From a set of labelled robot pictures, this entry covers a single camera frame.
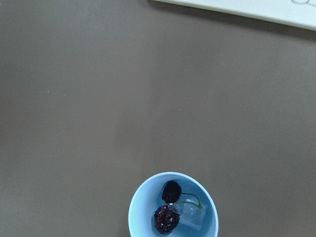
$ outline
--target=white tray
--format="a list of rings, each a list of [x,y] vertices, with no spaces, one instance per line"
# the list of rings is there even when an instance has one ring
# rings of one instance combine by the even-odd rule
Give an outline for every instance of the white tray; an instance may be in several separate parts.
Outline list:
[[[316,0],[156,0],[316,31]]]

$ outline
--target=ice cube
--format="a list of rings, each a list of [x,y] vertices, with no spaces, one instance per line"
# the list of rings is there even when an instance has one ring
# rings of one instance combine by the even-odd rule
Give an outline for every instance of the ice cube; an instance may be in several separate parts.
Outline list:
[[[185,201],[193,202],[195,204],[198,204],[196,200],[192,199],[186,199]],[[183,207],[180,211],[180,223],[183,225],[189,226],[191,228],[194,228],[196,230],[200,230],[202,227],[202,223],[206,214],[207,205],[204,203],[201,203],[202,209],[198,209],[193,204],[190,203],[184,203]]]

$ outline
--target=dark berry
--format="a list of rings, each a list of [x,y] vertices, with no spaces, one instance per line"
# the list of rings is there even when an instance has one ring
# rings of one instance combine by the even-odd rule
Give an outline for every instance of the dark berry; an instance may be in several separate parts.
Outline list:
[[[155,211],[155,228],[160,234],[168,235],[177,227],[180,215],[169,205],[161,206]]]
[[[173,180],[168,181],[163,189],[161,199],[166,203],[175,203],[181,195],[181,187]]]

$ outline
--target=light blue bowl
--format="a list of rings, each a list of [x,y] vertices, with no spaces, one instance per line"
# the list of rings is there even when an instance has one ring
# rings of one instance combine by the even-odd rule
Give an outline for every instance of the light blue bowl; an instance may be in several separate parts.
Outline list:
[[[166,205],[161,199],[162,188],[166,182],[179,183],[183,193],[197,195],[207,205],[206,214],[200,230],[179,223],[169,237],[217,237],[218,216],[214,202],[206,189],[188,175],[165,172],[147,179],[135,192],[129,206],[128,226],[131,237],[163,237],[154,227],[154,212]]]

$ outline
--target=berry stem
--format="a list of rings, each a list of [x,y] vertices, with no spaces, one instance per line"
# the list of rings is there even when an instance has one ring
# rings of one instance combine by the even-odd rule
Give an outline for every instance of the berry stem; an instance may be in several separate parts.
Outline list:
[[[192,196],[195,196],[197,198],[197,201],[198,201],[198,205],[193,203],[193,202],[190,202],[190,201],[182,201],[182,202],[179,202],[179,203],[189,203],[189,204],[192,204],[194,206],[196,206],[198,209],[202,209],[202,204],[201,204],[201,201],[200,199],[198,198],[198,196],[194,195],[194,194],[188,194],[188,193],[181,193],[181,194],[185,194],[185,195],[192,195]]]

